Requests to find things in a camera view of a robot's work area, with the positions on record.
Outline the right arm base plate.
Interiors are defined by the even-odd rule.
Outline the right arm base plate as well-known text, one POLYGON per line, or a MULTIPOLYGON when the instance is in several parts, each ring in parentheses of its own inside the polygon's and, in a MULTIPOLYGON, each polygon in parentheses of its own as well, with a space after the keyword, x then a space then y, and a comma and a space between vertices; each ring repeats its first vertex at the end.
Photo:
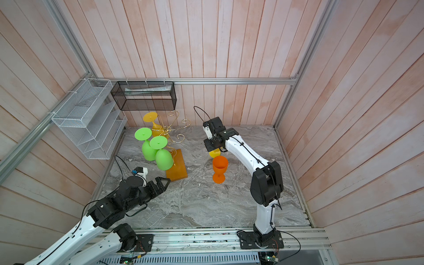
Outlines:
POLYGON ((262 235, 257 231, 247 232, 239 230, 236 232, 239 238, 240 248, 243 250, 275 248, 279 250, 284 248, 281 233, 274 230, 266 235, 262 235))

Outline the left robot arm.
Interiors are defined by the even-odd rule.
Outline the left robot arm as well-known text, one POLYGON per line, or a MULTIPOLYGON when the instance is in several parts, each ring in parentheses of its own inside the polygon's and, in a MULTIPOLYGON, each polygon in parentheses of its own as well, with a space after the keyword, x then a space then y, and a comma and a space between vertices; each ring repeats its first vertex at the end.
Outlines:
POLYGON ((141 210, 146 209, 148 202, 164 193, 170 182, 170 179, 163 177, 145 182, 140 176, 122 180, 116 190, 96 200, 75 227, 28 264, 93 265, 119 251, 134 252, 142 244, 129 224, 118 225, 91 247, 86 245, 137 206, 141 210))

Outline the orange wine glass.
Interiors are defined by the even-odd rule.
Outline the orange wine glass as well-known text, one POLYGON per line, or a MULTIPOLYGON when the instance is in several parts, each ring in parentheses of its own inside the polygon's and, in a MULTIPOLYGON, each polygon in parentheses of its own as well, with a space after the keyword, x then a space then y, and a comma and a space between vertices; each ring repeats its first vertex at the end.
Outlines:
POLYGON ((225 181, 225 172, 227 171, 229 162, 224 156, 217 156, 213 159, 213 181, 221 184, 225 181))

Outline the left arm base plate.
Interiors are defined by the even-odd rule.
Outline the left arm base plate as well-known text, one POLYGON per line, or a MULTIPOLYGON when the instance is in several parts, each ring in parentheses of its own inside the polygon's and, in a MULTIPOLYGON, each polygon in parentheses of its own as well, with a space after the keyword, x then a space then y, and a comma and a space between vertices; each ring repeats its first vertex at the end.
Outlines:
POLYGON ((123 252, 150 252, 154 234, 133 234, 123 239, 120 251, 123 252))

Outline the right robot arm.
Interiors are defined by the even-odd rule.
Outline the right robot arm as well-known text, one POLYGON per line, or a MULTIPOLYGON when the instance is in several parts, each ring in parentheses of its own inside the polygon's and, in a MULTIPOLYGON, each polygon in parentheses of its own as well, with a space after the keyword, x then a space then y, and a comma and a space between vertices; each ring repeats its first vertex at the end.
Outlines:
POLYGON ((270 240, 277 232, 274 218, 283 192, 280 164, 260 156, 235 129, 225 128, 219 117, 205 121, 203 130, 207 135, 204 144, 208 151, 220 149, 232 153, 251 174, 250 192, 257 203, 254 224, 256 242, 260 244, 270 240))

